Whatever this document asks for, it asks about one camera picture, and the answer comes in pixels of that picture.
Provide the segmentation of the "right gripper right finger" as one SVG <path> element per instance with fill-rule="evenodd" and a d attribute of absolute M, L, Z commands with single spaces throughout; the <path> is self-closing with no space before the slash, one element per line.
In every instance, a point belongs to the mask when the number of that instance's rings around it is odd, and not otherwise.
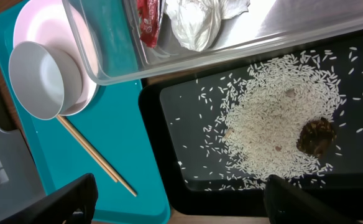
<path fill-rule="evenodd" d="M 360 224 L 277 175 L 267 178 L 264 204 L 274 224 Z"/>

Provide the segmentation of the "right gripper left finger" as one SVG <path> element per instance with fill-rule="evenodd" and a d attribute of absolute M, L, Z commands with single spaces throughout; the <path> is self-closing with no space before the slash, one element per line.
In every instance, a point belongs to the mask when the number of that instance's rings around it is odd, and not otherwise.
<path fill-rule="evenodd" d="M 87 173 L 0 224 L 91 223 L 97 200 L 95 177 Z"/>

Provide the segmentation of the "brown food scrap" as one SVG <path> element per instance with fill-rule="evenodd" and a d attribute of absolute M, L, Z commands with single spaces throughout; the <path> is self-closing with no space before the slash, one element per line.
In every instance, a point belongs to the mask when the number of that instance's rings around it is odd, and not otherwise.
<path fill-rule="evenodd" d="M 332 124 L 326 118 L 320 118 L 304 125 L 296 142 L 296 148 L 305 154 L 320 158 L 336 138 Z"/>

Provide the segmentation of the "white rice pile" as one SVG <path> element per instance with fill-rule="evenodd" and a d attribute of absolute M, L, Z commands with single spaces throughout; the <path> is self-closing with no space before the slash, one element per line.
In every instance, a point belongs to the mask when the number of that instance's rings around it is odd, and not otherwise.
<path fill-rule="evenodd" d="M 212 87 L 200 86 L 198 103 L 216 110 L 203 125 L 198 150 L 206 156 L 226 157 L 225 181 L 238 180 L 238 190 L 264 189 L 270 175 L 303 187 L 299 180 L 312 176 L 324 187 L 334 170 L 329 162 L 296 148 L 304 125 L 326 118 L 336 131 L 339 111 L 349 99 L 363 104 L 363 90 L 349 98 L 341 90 L 344 77 L 357 70 L 358 46 L 347 46 L 347 72 L 334 69 L 334 50 L 304 50 L 249 65 L 245 77 L 231 72 Z"/>

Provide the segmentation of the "grey-green bowl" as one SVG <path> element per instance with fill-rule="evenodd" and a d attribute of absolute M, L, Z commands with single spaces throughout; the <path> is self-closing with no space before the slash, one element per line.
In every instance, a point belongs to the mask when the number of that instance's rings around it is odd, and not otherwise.
<path fill-rule="evenodd" d="M 42 120 L 72 107 L 83 87 L 80 70 L 66 52 L 30 41 L 11 52 L 9 79 L 23 108 Z"/>

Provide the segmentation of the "white tissue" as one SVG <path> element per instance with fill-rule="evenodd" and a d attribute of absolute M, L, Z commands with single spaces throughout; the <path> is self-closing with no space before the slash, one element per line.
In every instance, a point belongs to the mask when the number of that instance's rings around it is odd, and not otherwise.
<path fill-rule="evenodd" d="M 249 0 L 166 0 L 165 13 L 179 44 L 202 52 L 219 33 L 221 22 L 249 10 Z"/>

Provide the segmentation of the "red snack wrapper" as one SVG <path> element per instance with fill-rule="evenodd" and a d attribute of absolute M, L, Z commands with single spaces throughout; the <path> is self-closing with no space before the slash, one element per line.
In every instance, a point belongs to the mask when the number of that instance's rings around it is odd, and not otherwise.
<path fill-rule="evenodd" d="M 140 40 L 149 48 L 157 46 L 164 4 L 164 0 L 137 0 Z"/>

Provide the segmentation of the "black food waste tray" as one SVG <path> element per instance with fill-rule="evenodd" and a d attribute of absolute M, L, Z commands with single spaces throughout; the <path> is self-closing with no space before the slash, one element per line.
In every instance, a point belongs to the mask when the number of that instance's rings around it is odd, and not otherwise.
<path fill-rule="evenodd" d="M 265 216 L 263 191 L 238 190 L 238 180 L 225 181 L 220 176 L 226 168 L 226 157 L 206 156 L 198 150 L 198 143 L 204 139 L 203 125 L 216 114 L 216 110 L 198 103 L 198 89 L 219 84 L 227 72 L 234 78 L 243 78 L 249 65 L 309 48 L 334 50 L 335 71 L 347 72 L 349 44 L 359 48 L 354 64 L 357 70 L 342 79 L 341 90 L 352 98 L 363 90 L 363 30 L 146 86 L 139 95 L 139 109 L 170 204 L 186 215 Z M 299 182 L 306 192 L 331 208 L 363 220 L 363 104 L 349 99 L 339 111 L 342 116 L 335 124 L 336 142 L 321 159 L 334 166 L 324 177 L 326 185 L 320 186 L 312 176 Z"/>

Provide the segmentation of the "clear plastic waste bin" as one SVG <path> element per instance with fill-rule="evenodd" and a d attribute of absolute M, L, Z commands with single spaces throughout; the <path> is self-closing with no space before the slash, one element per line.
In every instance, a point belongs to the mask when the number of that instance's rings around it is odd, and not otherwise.
<path fill-rule="evenodd" d="M 140 40 L 136 1 L 64 1 L 89 77 L 112 85 L 204 67 L 363 29 L 363 1 L 252 1 L 222 21 L 213 45 L 183 48 L 162 19 L 157 46 Z"/>

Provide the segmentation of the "teal plastic tray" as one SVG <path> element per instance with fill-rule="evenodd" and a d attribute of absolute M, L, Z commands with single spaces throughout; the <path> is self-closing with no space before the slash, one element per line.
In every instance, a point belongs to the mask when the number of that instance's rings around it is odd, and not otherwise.
<path fill-rule="evenodd" d="M 138 107 L 140 81 L 102 86 L 70 122 L 123 177 L 112 180 L 56 120 L 15 107 L 46 193 L 92 173 L 98 188 L 94 219 L 111 223 L 166 223 L 170 206 Z"/>

